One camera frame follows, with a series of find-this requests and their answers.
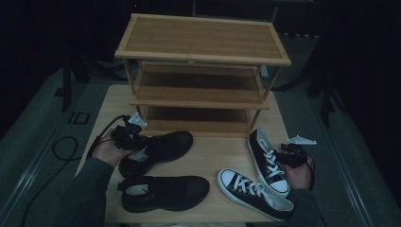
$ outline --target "white shoelace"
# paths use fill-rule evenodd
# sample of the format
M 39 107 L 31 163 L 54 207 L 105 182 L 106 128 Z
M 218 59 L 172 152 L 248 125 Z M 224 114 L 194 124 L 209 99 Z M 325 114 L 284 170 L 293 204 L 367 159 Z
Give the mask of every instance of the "white shoelace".
M 263 190 L 264 187 L 265 187 L 265 185 L 263 185 L 262 183 L 252 182 L 251 180 L 246 179 L 245 177 L 243 177 L 239 174 L 236 177 L 235 183 L 234 183 L 235 191 L 239 191 L 239 192 L 242 192 L 245 194 L 251 194 L 251 195 L 257 196 L 259 198 L 261 198 L 263 195 L 264 196 L 263 198 L 265 199 L 266 202 L 268 202 L 271 205 L 274 205 L 274 202 L 270 200 L 268 193 L 266 193 L 266 191 Z
M 270 164 L 270 165 L 268 165 L 268 170 L 270 170 L 270 174 L 269 174 L 268 178 L 271 178 L 278 174 L 284 174 L 283 170 L 278 169 L 277 162 L 275 161 L 276 157 L 273 154 L 274 150 L 273 149 L 268 150 L 269 149 L 268 144 L 266 143 L 266 141 L 264 141 L 262 139 L 259 140 L 259 145 L 264 150 L 263 155 L 265 156 L 266 161 L 268 161 L 268 163 Z

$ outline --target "hand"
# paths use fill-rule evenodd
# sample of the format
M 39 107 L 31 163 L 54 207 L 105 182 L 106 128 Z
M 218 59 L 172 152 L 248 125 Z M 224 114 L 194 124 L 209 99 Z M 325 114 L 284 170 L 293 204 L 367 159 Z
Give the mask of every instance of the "hand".
M 313 168 L 313 162 L 307 157 L 307 163 Z M 306 164 L 302 164 L 296 168 L 281 164 L 287 174 L 289 185 L 292 189 L 309 189 L 312 183 L 312 172 Z
M 111 137 L 112 131 L 113 130 L 109 130 L 107 134 L 100 139 L 100 142 L 96 146 L 92 157 L 100 159 L 112 165 L 113 167 L 116 167 L 121 159 L 131 154 L 133 150 L 117 148 Z

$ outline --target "black sneaker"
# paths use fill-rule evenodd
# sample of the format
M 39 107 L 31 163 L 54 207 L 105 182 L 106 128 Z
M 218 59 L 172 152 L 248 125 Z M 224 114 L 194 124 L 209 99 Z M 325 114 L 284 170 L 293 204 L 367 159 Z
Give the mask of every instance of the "black sneaker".
M 287 176 L 278 164 L 274 149 L 271 148 L 263 128 L 256 129 L 248 137 L 248 148 L 252 154 L 259 181 L 277 195 L 285 198 L 289 192 Z
M 146 147 L 123 158 L 118 169 L 125 178 L 142 176 L 157 163 L 183 157 L 192 143 L 193 137 L 188 131 L 174 131 L 162 136 L 153 136 Z
M 197 176 L 142 176 L 118 184 L 123 207 L 131 213 L 188 210 L 204 200 L 209 188 L 209 182 Z
M 294 204 L 231 169 L 218 173 L 218 187 L 231 201 L 253 209 L 273 220 L 290 217 Z

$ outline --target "person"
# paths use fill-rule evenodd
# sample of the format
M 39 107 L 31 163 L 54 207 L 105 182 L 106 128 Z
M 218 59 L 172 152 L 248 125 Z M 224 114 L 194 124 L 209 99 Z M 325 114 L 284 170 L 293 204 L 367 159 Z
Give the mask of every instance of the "person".
M 76 178 L 59 200 L 59 211 L 53 226 L 103 226 L 106 191 L 114 168 L 121 159 L 133 152 L 117 148 L 109 130 L 96 146 Z M 323 226 L 313 192 L 308 190 L 312 178 L 306 165 L 297 168 L 282 165 L 291 190 L 288 199 L 295 204 L 288 227 Z
M 117 148 L 109 130 L 59 200 L 53 226 L 103 226 L 106 191 L 114 168 L 133 150 Z

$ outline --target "shoe rack shelf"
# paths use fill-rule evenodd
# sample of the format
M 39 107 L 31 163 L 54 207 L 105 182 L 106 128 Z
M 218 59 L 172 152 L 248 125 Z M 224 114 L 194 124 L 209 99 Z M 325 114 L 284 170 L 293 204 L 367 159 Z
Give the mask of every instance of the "shoe rack shelf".
M 270 23 L 133 14 L 115 52 L 124 60 L 144 133 L 247 137 L 289 58 Z M 137 59 L 134 78 L 129 59 Z M 276 70 L 266 88 L 260 66 Z

